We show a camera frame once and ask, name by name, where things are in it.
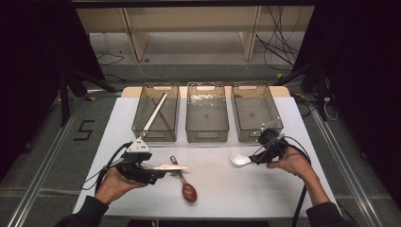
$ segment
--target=metal rail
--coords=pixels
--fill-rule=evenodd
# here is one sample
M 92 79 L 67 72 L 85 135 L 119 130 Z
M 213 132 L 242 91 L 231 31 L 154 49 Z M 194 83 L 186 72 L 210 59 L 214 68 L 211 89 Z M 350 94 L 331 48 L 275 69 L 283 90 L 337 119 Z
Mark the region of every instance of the metal rail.
M 333 154 L 337 165 L 339 166 L 341 174 L 344 177 L 351 193 L 353 194 L 354 199 L 357 202 L 357 206 L 359 207 L 360 212 L 365 218 L 366 223 L 368 224 L 368 226 L 372 227 L 384 226 L 382 220 L 375 210 L 374 205 L 372 204 L 371 200 L 369 199 L 365 190 L 357 179 L 354 170 L 348 163 L 339 143 L 337 142 L 333 132 L 330 130 L 327 122 L 323 122 L 322 119 L 319 117 L 319 114 L 315 110 L 313 110 L 312 112 L 313 117 L 315 118 L 315 121 L 321 130 L 324 140 L 329 146 L 330 151 Z
M 33 202 L 38 197 L 39 191 L 44 184 L 44 180 L 47 177 L 47 174 L 50 171 L 50 168 L 53 166 L 57 155 L 61 149 L 61 145 L 65 140 L 66 133 L 69 132 L 72 122 L 76 116 L 77 110 L 80 105 L 83 103 L 83 97 L 77 97 L 74 101 L 74 106 L 71 109 L 71 117 L 67 120 L 65 125 L 60 128 L 53 144 L 51 145 L 49 151 L 47 152 L 46 156 L 44 157 L 44 161 L 42 162 L 41 166 L 39 167 L 38 172 L 36 173 L 35 177 L 33 178 L 30 186 L 26 190 L 26 193 L 18 203 L 17 207 L 15 208 L 14 212 L 9 219 L 8 227 L 17 227 L 23 226 L 26 217 L 32 208 Z

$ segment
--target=sleeve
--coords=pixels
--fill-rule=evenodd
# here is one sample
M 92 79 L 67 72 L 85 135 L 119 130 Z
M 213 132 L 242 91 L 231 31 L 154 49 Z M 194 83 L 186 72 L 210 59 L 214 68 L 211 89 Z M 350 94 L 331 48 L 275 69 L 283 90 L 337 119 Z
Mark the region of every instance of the sleeve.
M 109 206 L 94 197 L 87 196 L 76 214 L 61 219 L 55 227 L 90 227 L 97 226 Z
M 344 220 L 336 204 L 324 202 L 306 210 L 311 227 L 353 227 L 351 220 Z

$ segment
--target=white table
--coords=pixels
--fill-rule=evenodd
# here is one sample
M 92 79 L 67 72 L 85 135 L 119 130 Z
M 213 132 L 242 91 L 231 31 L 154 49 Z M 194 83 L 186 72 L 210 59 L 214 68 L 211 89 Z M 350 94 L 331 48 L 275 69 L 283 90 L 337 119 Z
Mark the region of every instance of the white table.
M 295 101 L 291 97 L 275 97 L 274 100 L 284 123 L 282 132 L 298 140 L 307 150 L 328 197 L 335 202 Z M 88 177 L 105 166 L 121 145 L 135 139 L 131 125 L 138 101 L 137 97 L 120 97 L 115 102 Z M 258 148 L 237 141 L 231 100 L 227 98 L 228 141 L 214 145 L 186 142 L 185 98 L 181 98 L 180 105 L 177 142 L 164 145 L 148 143 L 153 155 L 146 163 L 155 166 L 169 164 L 169 157 L 176 156 L 180 165 L 190 167 L 183 174 L 197 189 L 197 201 L 185 201 L 181 180 L 166 175 L 155 185 L 132 190 L 112 203 L 106 216 L 149 219 L 292 218 L 304 185 L 298 177 L 281 169 L 266 169 L 265 165 L 237 167 L 231 163 L 231 154 L 251 155 Z M 74 213 L 85 197 L 93 196 L 94 192 L 94 189 L 81 191 Z M 305 210 L 309 207 L 311 201 L 306 195 L 300 217 L 306 217 Z

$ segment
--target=brown spoon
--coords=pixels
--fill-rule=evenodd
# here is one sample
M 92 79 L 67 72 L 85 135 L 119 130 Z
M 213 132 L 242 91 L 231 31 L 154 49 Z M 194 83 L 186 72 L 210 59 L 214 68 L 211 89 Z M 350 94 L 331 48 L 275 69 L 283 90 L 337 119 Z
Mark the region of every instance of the brown spoon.
M 174 156 L 171 156 L 170 160 L 174 165 L 178 164 L 177 159 Z M 185 180 L 181 171 L 179 171 L 179 173 L 180 173 L 181 181 L 183 182 L 183 198 L 189 202 L 196 201 L 197 200 L 197 190 L 195 190 L 195 187 L 192 186 L 191 184 L 189 184 Z

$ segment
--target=transparent container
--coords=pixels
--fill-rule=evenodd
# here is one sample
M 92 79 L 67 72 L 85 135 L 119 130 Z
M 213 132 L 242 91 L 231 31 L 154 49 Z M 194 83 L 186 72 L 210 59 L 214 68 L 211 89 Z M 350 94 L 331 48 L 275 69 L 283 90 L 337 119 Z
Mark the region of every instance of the transparent container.
M 156 114 L 148 131 L 144 127 L 148 123 L 164 93 L 166 100 Z M 132 131 L 138 138 L 144 134 L 146 142 L 177 141 L 178 113 L 180 109 L 180 89 L 178 83 L 146 83 L 142 87 L 138 108 L 132 123 Z
M 230 129 L 222 82 L 189 82 L 186 102 L 188 143 L 227 142 Z
M 281 132 L 283 122 L 266 81 L 241 81 L 232 85 L 235 128 L 239 142 L 254 142 L 263 125 Z

